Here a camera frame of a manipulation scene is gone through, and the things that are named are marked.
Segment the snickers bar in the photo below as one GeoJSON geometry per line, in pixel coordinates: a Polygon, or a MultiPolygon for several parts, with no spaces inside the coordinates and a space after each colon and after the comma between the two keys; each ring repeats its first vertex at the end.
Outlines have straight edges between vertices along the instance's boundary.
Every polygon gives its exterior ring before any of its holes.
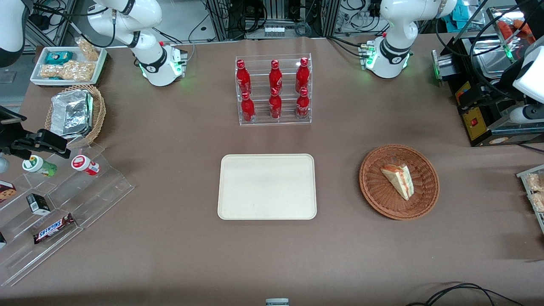
{"type": "Polygon", "coordinates": [[[39,232],[37,235],[34,235],[34,244],[38,244],[44,241],[45,239],[53,236],[55,233],[57,233],[61,229],[65,228],[68,224],[71,224],[73,222],[75,222],[75,220],[74,218],[72,218],[72,214],[69,213],[68,215],[64,216],[62,219],[49,225],[49,227],[46,228],[45,230],[39,232]]]}

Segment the brown tablecloth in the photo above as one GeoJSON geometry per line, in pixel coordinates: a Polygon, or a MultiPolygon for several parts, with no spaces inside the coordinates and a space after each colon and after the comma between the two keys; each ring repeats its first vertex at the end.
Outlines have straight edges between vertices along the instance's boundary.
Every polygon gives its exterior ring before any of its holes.
{"type": "MultiPolygon", "coordinates": [[[[434,48],[434,36],[420,35],[402,74],[380,79],[325,39],[198,45],[188,76],[164,88],[142,77],[130,50],[109,50],[96,142],[136,189],[14,287],[0,288],[0,304],[259,306],[288,297],[293,306],[404,305],[452,281],[544,304],[542,232],[515,177],[544,160],[519,146],[469,147],[448,87],[434,80],[434,48]],[[305,52],[314,122],[240,127],[235,56],[305,52]],[[438,172],[440,198],[423,218],[388,219],[361,194],[361,161],[389,143],[419,150],[438,172]],[[260,153],[314,157],[315,219],[217,216],[221,158],[260,153]]],[[[30,85],[27,129],[43,126],[59,91],[30,85]]],[[[464,291],[444,299],[486,301],[464,291]]]]}

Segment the red and white bottle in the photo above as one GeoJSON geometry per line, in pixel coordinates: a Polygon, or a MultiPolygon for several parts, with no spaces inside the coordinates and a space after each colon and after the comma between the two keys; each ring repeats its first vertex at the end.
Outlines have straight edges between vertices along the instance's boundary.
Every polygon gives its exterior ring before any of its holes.
{"type": "Polygon", "coordinates": [[[280,91],[277,88],[270,88],[270,116],[272,119],[279,119],[281,117],[281,98],[280,91]]]}
{"type": "Polygon", "coordinates": [[[299,69],[296,71],[296,84],[295,90],[300,92],[302,87],[308,86],[308,80],[310,79],[310,70],[308,68],[308,58],[303,57],[300,59],[299,69]]]}
{"type": "Polygon", "coordinates": [[[78,155],[72,159],[72,168],[83,171],[89,175],[96,175],[100,171],[100,165],[85,155],[78,155]]]}
{"type": "Polygon", "coordinates": [[[302,87],[300,89],[300,96],[296,100],[296,118],[299,120],[306,119],[308,117],[308,109],[310,107],[310,99],[308,98],[308,89],[302,87]]]}
{"type": "Polygon", "coordinates": [[[245,122],[253,123],[255,122],[255,105],[253,101],[249,98],[249,93],[247,91],[242,92],[242,117],[245,122]]]}
{"type": "Polygon", "coordinates": [[[278,92],[281,92],[282,87],[282,73],[280,71],[280,62],[277,59],[273,59],[270,63],[272,69],[268,75],[268,80],[270,81],[270,88],[277,88],[278,92]]]}
{"type": "Polygon", "coordinates": [[[245,67],[245,62],[243,59],[236,61],[236,81],[241,91],[247,91],[251,94],[251,79],[249,77],[249,71],[245,67]]]}

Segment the brown wicker plate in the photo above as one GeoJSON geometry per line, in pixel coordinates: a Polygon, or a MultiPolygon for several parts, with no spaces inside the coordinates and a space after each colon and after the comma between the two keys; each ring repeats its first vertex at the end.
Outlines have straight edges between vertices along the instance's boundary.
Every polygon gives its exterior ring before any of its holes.
{"type": "Polygon", "coordinates": [[[400,144],[389,144],[371,151],[359,171],[364,197],[382,215],[397,220],[412,220],[428,213],[440,192],[438,175],[431,162],[418,151],[400,144]],[[406,164],[412,176],[414,194],[403,199],[381,172],[387,164],[406,164]]]}

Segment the yellow label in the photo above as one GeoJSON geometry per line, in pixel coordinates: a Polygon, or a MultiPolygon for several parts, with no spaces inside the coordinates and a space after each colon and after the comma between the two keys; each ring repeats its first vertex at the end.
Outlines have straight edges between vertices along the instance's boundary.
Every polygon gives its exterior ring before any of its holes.
{"type": "Polygon", "coordinates": [[[459,97],[467,90],[471,88],[471,84],[467,81],[465,85],[461,86],[459,90],[455,93],[455,99],[457,99],[457,105],[461,105],[461,102],[459,102],[459,97]]]}
{"type": "Polygon", "coordinates": [[[485,125],[484,117],[482,117],[479,107],[464,113],[462,117],[471,140],[475,140],[487,131],[487,126],[485,125]]]}

